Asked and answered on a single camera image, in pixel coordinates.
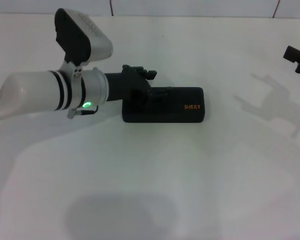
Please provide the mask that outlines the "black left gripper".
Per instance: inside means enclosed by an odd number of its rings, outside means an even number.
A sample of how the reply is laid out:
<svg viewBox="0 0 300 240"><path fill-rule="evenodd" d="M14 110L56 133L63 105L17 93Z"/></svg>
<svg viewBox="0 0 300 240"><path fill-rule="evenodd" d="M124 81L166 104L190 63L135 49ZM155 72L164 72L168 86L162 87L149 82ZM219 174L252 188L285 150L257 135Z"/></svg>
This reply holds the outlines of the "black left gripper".
<svg viewBox="0 0 300 240"><path fill-rule="evenodd" d="M129 100L146 102L151 99L162 99L169 96L171 87L152 87L148 81L154 80L155 70L146 70L142 66L123 65L118 73L106 73L109 94L107 101Z"/></svg>

